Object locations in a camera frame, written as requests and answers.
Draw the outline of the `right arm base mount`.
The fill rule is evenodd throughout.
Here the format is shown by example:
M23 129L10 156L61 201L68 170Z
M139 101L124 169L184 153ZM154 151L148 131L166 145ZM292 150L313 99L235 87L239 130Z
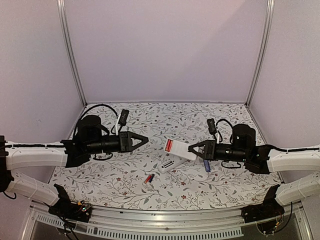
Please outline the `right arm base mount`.
M279 217L271 221L265 221L257 225L258 230L264 235L271 235L281 230L280 225L284 220L284 207L276 201L276 192L279 184L268 189L262 203L251 204L241 208L241 217L245 223L252 223Z

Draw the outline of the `blue battery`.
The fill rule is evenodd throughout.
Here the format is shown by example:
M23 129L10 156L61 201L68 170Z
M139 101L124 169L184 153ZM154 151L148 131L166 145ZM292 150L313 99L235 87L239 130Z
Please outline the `blue battery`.
M155 177L155 174L152 174L148 182L151 183L154 177Z

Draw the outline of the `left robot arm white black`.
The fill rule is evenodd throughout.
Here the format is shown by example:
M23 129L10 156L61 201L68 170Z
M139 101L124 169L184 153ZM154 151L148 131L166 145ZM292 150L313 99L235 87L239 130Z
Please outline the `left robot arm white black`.
M43 202L63 216L74 213L67 192L60 185L51 186L18 170L28 167L52 166L76 168L90 161L92 155L130 153L148 143L146 136L131 131L111 135L101 118L87 115L79 120L77 133L71 140L52 144L22 144L0 137L0 190L13 192L37 202Z

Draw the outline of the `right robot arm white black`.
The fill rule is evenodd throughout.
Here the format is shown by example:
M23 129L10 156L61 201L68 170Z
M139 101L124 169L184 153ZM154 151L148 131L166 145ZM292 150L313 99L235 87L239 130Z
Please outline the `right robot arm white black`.
M247 124L232 128L231 143L205 140L188 147L190 153L208 161L243 163L253 174L268 175L283 171L312 171L313 173L288 184L270 187L258 213L269 218L291 202L320 192L320 147L282 149L270 144L257 145L256 131Z

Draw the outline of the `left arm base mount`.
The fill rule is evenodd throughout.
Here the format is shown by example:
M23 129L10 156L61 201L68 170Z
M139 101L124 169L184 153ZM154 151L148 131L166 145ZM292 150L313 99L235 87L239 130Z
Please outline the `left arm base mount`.
M48 212L62 219L88 223L92 214L92 205L85 203L84 200L72 202L62 186L58 184L54 184L53 186L58 192L58 201L54 205L49 206Z

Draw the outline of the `red blue screwdriver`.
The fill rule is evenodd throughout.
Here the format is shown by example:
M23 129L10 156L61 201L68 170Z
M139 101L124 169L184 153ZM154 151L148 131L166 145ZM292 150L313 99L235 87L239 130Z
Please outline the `red blue screwdriver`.
M210 167L209 161L208 161L208 160L204 160L204 161L203 161L203 164L204 164L205 171L206 171L207 173L210 173L210 172L211 172L211 167Z

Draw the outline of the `small white remote control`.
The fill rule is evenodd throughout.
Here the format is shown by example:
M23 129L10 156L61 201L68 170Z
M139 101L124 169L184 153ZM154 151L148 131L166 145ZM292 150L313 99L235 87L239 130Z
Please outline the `small white remote control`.
M158 170L161 174L174 170L176 167L184 164L187 161L186 158L168 160L158 166Z

